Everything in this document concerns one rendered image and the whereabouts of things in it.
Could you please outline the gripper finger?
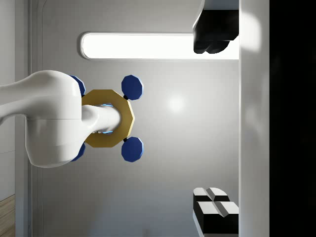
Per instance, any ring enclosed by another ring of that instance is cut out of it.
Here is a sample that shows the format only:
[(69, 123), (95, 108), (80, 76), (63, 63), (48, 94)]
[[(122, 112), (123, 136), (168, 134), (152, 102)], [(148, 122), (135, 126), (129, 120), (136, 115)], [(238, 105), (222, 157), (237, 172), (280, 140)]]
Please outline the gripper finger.
[(203, 10), (193, 29), (194, 53), (219, 53), (238, 35), (238, 10)]
[(239, 207), (219, 188), (193, 190), (193, 219), (199, 237), (238, 237)]

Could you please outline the drone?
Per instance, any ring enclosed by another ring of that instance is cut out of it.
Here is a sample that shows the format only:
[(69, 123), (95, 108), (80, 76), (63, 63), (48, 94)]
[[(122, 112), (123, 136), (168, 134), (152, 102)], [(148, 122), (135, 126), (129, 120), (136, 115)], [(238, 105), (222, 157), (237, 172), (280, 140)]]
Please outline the drone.
[(125, 161), (135, 162), (144, 152), (140, 138), (130, 137), (135, 116), (130, 99), (142, 96), (144, 85), (133, 75), (125, 76), (121, 88), (123, 96), (111, 89), (94, 89), (85, 93), (84, 83), (72, 76), (79, 84), (82, 103), (82, 121), (87, 123), (88, 131), (78, 155), (83, 156), (85, 145), (94, 148), (111, 148), (123, 141), (121, 155)]

